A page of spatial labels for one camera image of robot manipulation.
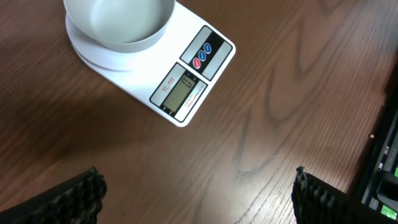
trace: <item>white kitchen scale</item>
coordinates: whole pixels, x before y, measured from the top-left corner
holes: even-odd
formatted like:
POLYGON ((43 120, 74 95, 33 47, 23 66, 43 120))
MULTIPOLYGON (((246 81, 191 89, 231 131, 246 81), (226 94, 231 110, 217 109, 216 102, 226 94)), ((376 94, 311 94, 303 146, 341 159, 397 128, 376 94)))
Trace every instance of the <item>white kitchen scale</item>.
POLYGON ((88 37, 69 16, 69 38, 94 71, 178 127, 197 112, 235 54, 234 44, 176 3, 162 38, 137 53, 119 53, 88 37))

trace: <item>scale body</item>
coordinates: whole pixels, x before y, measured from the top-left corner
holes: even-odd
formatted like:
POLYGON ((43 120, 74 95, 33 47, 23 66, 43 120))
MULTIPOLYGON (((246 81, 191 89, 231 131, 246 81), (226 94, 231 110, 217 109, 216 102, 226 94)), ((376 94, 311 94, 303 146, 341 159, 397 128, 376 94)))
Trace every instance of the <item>scale body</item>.
POLYGON ((162 38, 142 52, 114 52, 82 33, 68 15, 65 23, 82 61, 178 127, 190 122, 236 51, 179 3, 162 38))

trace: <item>black textured object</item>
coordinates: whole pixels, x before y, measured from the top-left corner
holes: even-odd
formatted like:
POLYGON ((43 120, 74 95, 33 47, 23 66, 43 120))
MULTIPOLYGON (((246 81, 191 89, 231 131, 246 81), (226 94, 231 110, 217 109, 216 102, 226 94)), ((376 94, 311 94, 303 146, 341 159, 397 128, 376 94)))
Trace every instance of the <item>black textured object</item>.
POLYGON ((0 223, 96 223, 107 187, 95 167, 0 213, 0 223))
POLYGON ((298 224, 391 223, 396 221, 352 200, 343 192, 297 168, 292 201, 298 224))

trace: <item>blue button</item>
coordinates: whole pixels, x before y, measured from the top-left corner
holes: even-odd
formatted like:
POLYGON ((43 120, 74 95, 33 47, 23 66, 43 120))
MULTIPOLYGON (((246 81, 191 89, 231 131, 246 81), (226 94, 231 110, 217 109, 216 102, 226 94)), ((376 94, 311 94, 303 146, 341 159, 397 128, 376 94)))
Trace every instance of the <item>blue button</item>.
POLYGON ((205 60, 206 60, 206 54, 205 54, 205 52, 204 51, 199 51, 199 59, 202 61, 202 62, 204 62, 205 60))
POLYGON ((204 49, 205 49, 206 54, 210 54, 210 53, 211 53, 211 46, 210 46, 210 44, 205 43, 204 49))

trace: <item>brown wooden surface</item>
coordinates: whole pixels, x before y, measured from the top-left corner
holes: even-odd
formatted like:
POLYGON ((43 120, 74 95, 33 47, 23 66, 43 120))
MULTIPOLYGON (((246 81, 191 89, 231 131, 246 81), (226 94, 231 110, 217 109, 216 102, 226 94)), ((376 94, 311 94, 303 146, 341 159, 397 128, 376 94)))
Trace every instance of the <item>brown wooden surface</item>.
POLYGON ((61 0, 0 2, 0 210, 96 166, 99 223, 293 223, 295 168, 347 191, 386 100, 396 0, 183 0, 237 46, 176 128, 91 71, 61 0))

